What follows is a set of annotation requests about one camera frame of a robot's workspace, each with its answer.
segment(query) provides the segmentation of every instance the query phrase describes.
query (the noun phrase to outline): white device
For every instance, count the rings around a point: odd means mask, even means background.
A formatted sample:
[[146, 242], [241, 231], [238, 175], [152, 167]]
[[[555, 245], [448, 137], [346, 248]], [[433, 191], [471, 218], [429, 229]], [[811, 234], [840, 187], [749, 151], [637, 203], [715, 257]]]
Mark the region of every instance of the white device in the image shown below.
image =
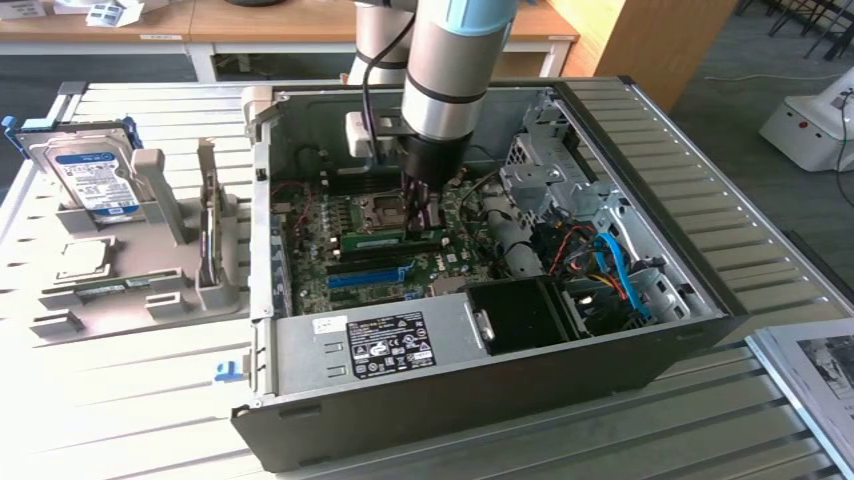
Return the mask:
[[[854, 147], [839, 161], [844, 139], [854, 139], [854, 69], [815, 96], [785, 97], [759, 134], [805, 171], [854, 168]], [[841, 106], [844, 104], [844, 125]]]
[[44, 6], [38, 0], [13, 0], [0, 2], [0, 20], [44, 17]]

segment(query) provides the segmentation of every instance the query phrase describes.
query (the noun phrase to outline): wire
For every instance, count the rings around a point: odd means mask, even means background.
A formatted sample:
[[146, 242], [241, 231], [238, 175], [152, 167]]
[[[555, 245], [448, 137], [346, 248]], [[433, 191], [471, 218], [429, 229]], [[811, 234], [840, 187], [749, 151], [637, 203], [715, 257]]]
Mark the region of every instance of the wire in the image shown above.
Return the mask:
[[[579, 231], [580, 229], [587, 228], [589, 229], [593, 233], [596, 232], [596, 230], [589, 226], [589, 225], [575, 225], [572, 228], [569, 228], [569, 231], [567, 232], [565, 236], [563, 237], [563, 242], [560, 243], [560, 248], [557, 249], [557, 254], [555, 255], [555, 260], [551, 262], [551, 268], [548, 269], [548, 275], [551, 275], [555, 271], [555, 268], [557, 266], [557, 263], [560, 261], [560, 256], [563, 255], [563, 250], [565, 248], [567, 242], [569, 241], [569, 237], [572, 236], [572, 233]], [[569, 256], [569, 258], [567, 260], [572, 260], [575, 258], [577, 258], [580, 255], [583, 255], [584, 252], [576, 252], [575, 255]]]
[[565, 235], [563, 236], [563, 242], [560, 242], [560, 248], [557, 249], [557, 254], [555, 255], [555, 259], [551, 262], [551, 268], [548, 269], [548, 275], [551, 275], [555, 271], [555, 268], [557, 267], [557, 262], [560, 261], [560, 256], [563, 255], [563, 250], [565, 249], [565, 245], [569, 241], [569, 237], [572, 236], [572, 233], [575, 233], [579, 230], [580, 227], [575, 226], [572, 228], [569, 228], [569, 231], [565, 232]]
[[565, 260], [564, 260], [564, 261], [568, 261], [568, 262], [571, 262], [572, 264], [575, 264], [575, 260], [576, 260], [579, 257], [583, 257], [583, 256], [584, 256], [584, 255], [587, 255], [587, 254], [591, 254], [591, 255], [592, 255], [593, 253], [595, 253], [595, 250], [583, 249], [583, 250], [580, 250], [580, 251], [575, 252], [575, 253], [573, 253], [572, 255], [569, 255], [568, 257], [565, 257]]
[[475, 150], [480, 150], [485, 154], [485, 156], [489, 157], [489, 160], [492, 160], [495, 162], [495, 164], [497, 165], [497, 168], [501, 168], [504, 166], [504, 164], [497, 159], [497, 157], [489, 153], [489, 151], [485, 149], [485, 147], [483, 145], [468, 145], [468, 148], [473, 148]]
[[611, 277], [609, 275], [608, 276], [596, 275], [595, 273], [587, 276], [593, 280], [596, 280], [599, 283], [603, 283], [604, 285], [611, 287], [616, 291], [616, 295], [619, 296], [620, 300], [625, 300], [625, 292], [619, 287], [619, 282], [613, 279], [613, 277]]
[[509, 253], [509, 251], [517, 246], [517, 245], [524, 245], [525, 247], [528, 247], [531, 249], [531, 251], [533, 250], [533, 246], [531, 245], [531, 242], [527, 242], [524, 240], [519, 241], [519, 242], [512, 242], [509, 244], [509, 246], [507, 247], [507, 250], [504, 250], [504, 253], [501, 253], [497, 257], [495, 257], [495, 260], [492, 260], [492, 263], [497, 262], [501, 258], [504, 258], [507, 256], [507, 254]]
[[310, 198], [310, 188], [308, 188], [308, 184], [294, 182], [292, 180], [286, 180], [276, 186], [272, 192], [269, 192], [269, 196], [272, 197], [276, 193], [278, 193], [278, 190], [289, 186], [301, 187], [301, 189], [305, 191], [305, 209], [302, 210], [302, 214], [300, 215], [298, 219], [296, 220], [296, 224], [293, 225], [293, 231], [296, 231], [300, 224], [306, 220], [308, 212], [310, 211], [312, 198]]
[[[599, 233], [596, 238], [604, 240], [608, 249], [611, 250], [611, 255], [613, 257], [613, 264], [616, 266], [616, 276], [619, 278], [620, 283], [623, 284], [623, 290], [625, 290], [625, 295], [628, 296], [628, 301], [631, 302], [632, 308], [640, 312], [640, 314], [648, 318], [649, 310], [645, 308], [645, 305], [640, 302], [637, 297], [637, 293], [635, 292], [633, 287], [631, 286], [631, 281], [628, 280], [628, 274], [625, 273], [625, 264], [623, 262], [623, 252], [619, 249], [619, 243], [616, 243], [616, 239], [609, 233]], [[599, 263], [599, 269], [601, 273], [607, 273], [607, 264], [604, 263], [604, 255], [601, 252], [595, 253], [596, 262]]]
[[735, 78], [724, 78], [724, 77], [704, 77], [703, 80], [708, 80], [711, 82], [743, 82], [744, 80], [753, 80], [756, 78], [777, 78], [780, 80], [829, 80], [831, 78], [839, 78], [843, 73], [837, 73], [835, 75], [827, 75], [824, 77], [787, 77], [784, 75], [747, 75], [744, 77]]
[[472, 238], [472, 236], [471, 236], [471, 233], [468, 232], [468, 227], [465, 226], [465, 222], [463, 221], [463, 205], [465, 204], [465, 200], [468, 199], [468, 197], [471, 197], [471, 194], [475, 193], [475, 190], [477, 190], [485, 184], [485, 182], [489, 181], [489, 178], [492, 178], [492, 176], [496, 173], [497, 173], [497, 170], [493, 170], [492, 172], [487, 173], [483, 177], [477, 179], [471, 189], [463, 195], [463, 198], [460, 198], [459, 205], [456, 206], [456, 218], [460, 219], [460, 223], [463, 225], [463, 233], [468, 238]]
[[844, 158], [844, 147], [848, 144], [848, 124], [844, 121], [844, 107], [848, 103], [848, 98], [854, 95], [854, 91], [848, 90], [844, 93], [844, 98], [841, 99], [841, 108], [839, 108], [841, 114], [841, 148], [839, 149], [839, 158], [836, 158], [836, 188], [839, 189], [839, 193], [841, 194], [841, 198], [848, 202], [848, 205], [854, 207], [854, 201], [848, 197], [848, 194], [844, 193], [844, 189], [841, 188], [841, 172], [839, 169], [841, 168], [841, 159]]
[[300, 177], [300, 173], [302, 171], [302, 165], [298, 161], [298, 154], [302, 153], [304, 150], [313, 150], [317, 156], [322, 157], [326, 154], [326, 151], [320, 148], [313, 143], [302, 143], [293, 149], [293, 171], [296, 172], [296, 176]]
[[512, 217], [509, 216], [509, 214], [503, 210], [499, 210], [497, 208], [489, 208], [485, 212], [480, 214], [480, 217], [485, 220], [489, 216], [489, 213], [492, 212], [496, 212], [497, 215], [501, 217], [501, 219], [507, 220], [508, 222], [512, 221]]
[[409, 33], [409, 30], [412, 30], [412, 25], [414, 25], [414, 15], [412, 15], [412, 18], [409, 19], [408, 23], [402, 27], [402, 30], [400, 30], [400, 33], [390, 41], [388, 46], [376, 54], [376, 57], [373, 57], [368, 62], [366, 67], [364, 67], [364, 76], [361, 77], [361, 116], [364, 117], [361, 121], [364, 122], [368, 130], [368, 136], [370, 138], [370, 154], [373, 155], [373, 163], [376, 164], [380, 163], [380, 153], [378, 140], [376, 138], [376, 125], [373, 124], [373, 107], [370, 106], [370, 89], [368, 86], [368, 78], [370, 77], [370, 70], [373, 70], [373, 67], [378, 65], [378, 62], [382, 61], [385, 55], [388, 55], [388, 53], [394, 49], [397, 44], [402, 41], [402, 38]]

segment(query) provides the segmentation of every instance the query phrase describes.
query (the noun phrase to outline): white object on desk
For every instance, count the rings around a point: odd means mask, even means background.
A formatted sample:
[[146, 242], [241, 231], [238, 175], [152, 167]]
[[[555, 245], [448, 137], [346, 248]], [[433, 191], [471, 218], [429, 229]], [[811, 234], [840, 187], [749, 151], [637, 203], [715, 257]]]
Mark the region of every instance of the white object on desk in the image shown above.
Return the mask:
[[89, 27], [124, 27], [138, 20], [144, 7], [141, 3], [128, 8], [110, 3], [94, 5], [85, 16], [85, 24]]
[[0, 20], [44, 17], [44, 6], [38, 0], [0, 0]]
[[92, 6], [104, 0], [53, 0], [54, 15], [86, 15]]

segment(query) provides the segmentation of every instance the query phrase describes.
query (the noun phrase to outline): warning label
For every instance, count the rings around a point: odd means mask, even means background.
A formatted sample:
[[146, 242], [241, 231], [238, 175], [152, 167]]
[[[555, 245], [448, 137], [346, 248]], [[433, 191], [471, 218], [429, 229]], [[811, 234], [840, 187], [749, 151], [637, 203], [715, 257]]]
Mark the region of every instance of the warning label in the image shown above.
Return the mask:
[[58, 155], [65, 185], [73, 189], [82, 207], [97, 215], [122, 215], [136, 211], [138, 202], [130, 184], [121, 178], [118, 160], [109, 152]]
[[352, 371], [365, 379], [436, 364], [421, 312], [346, 324]]

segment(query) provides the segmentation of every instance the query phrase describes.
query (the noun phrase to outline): wooden table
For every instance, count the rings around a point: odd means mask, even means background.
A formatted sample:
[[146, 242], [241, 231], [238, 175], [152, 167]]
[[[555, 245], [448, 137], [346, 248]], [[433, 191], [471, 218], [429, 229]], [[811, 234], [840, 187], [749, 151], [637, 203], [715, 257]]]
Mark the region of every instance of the wooden table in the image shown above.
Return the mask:
[[[260, 8], [184, 0], [121, 28], [86, 27], [82, 15], [0, 21], [0, 55], [181, 53], [198, 82], [214, 82], [216, 54], [354, 53], [354, 8], [350, 0], [286, 0]], [[544, 1], [523, 3], [505, 51], [543, 53], [540, 76], [555, 77], [576, 39]]]
[[[262, 8], [196, 0], [189, 36], [198, 81], [214, 81], [217, 53], [354, 53], [356, 7], [349, 0], [286, 0]], [[523, 3], [507, 52], [543, 52], [540, 76], [555, 77], [577, 32], [540, 2]]]

